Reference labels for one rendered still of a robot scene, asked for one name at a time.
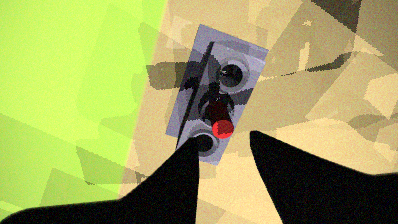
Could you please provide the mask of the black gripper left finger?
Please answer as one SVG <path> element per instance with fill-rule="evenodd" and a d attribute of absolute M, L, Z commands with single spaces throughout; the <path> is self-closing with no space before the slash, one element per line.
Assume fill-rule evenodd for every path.
<path fill-rule="evenodd" d="M 196 137 L 116 200 L 27 208 L 0 224 L 195 224 L 199 188 Z"/>

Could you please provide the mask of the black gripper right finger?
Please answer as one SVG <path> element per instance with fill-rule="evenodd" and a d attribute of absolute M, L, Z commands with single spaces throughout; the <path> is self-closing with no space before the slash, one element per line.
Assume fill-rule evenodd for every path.
<path fill-rule="evenodd" d="M 250 148 L 283 224 L 398 224 L 398 172 L 360 172 L 257 130 Z"/>

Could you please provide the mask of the dark red peg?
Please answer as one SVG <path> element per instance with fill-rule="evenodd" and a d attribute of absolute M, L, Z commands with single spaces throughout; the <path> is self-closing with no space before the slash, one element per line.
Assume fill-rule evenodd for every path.
<path fill-rule="evenodd" d="M 213 101 L 208 104 L 212 132 L 217 138 L 228 138 L 234 131 L 234 126 L 224 103 Z"/>

